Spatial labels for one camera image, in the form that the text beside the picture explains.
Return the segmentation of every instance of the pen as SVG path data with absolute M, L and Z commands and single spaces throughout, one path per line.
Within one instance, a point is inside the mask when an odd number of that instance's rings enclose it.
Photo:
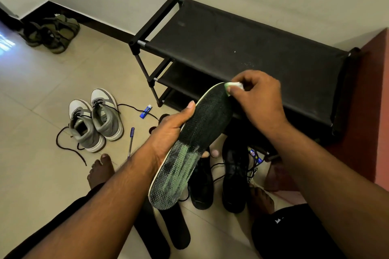
M 131 154 L 132 140 L 134 139 L 134 131 L 135 131 L 135 127 L 132 127 L 130 135 L 129 135 L 129 137 L 131 137 L 131 141 L 129 143 L 129 149 L 128 149 L 128 156 L 127 156 L 127 158 L 129 158 L 129 156 Z

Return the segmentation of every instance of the leg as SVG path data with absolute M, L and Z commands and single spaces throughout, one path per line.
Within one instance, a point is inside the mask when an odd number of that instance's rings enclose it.
M 86 202 L 88 202 L 104 185 L 104 183 L 114 175 L 114 167 L 112 166 L 111 158 L 107 154 L 103 154 L 99 160 L 92 165 L 92 170 L 88 175 L 90 192 L 77 200 L 69 207 L 59 213 L 52 221 L 43 226 L 40 230 L 33 233 L 25 239 L 19 246 L 13 249 L 4 259 L 19 259 L 24 257 L 33 247 L 35 247 L 42 239 L 50 232 L 56 229 L 62 222 L 72 216 Z
M 254 245 L 263 259 L 345 258 L 308 204 L 274 212 L 273 200 L 260 188 L 250 188 L 249 211 Z

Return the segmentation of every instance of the grey sneaker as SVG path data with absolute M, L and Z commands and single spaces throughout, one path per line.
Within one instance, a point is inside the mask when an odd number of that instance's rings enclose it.
M 105 145 L 92 121 L 92 107 L 85 100 L 76 99 L 69 105 L 69 130 L 73 138 L 88 152 L 96 153 Z
M 97 88 L 92 91 L 92 120 L 96 130 L 107 140 L 115 141 L 122 137 L 124 129 L 120 120 L 116 100 L 107 90 Z

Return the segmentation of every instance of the hand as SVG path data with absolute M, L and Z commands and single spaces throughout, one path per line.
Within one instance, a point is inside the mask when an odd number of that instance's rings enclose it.
M 288 124 L 282 106 L 280 81 L 261 71 L 246 70 L 236 75 L 232 82 L 242 82 L 246 91 L 237 86 L 230 86 L 227 91 L 265 136 Z
M 180 113 L 163 118 L 161 124 L 151 133 L 146 144 L 153 151 L 158 167 L 162 164 L 169 150 L 178 139 L 182 124 L 193 116 L 195 109 L 196 105 L 192 100 Z

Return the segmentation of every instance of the baseboard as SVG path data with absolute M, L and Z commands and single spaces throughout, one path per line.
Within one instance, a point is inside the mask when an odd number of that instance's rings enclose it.
M 75 18 L 80 24 L 83 24 L 87 27 L 90 27 L 96 31 L 104 33 L 105 35 L 111 36 L 125 43 L 129 43 L 131 38 L 134 36 L 129 32 L 115 28 L 112 25 L 108 25 L 90 16 L 84 15 L 80 12 L 74 11 L 68 7 L 61 6 L 51 1 L 47 1 L 46 3 L 42 4 L 37 9 L 23 17 L 21 21 L 23 23 L 35 21 L 45 17 L 52 17 L 56 13 L 65 15 L 68 18 Z

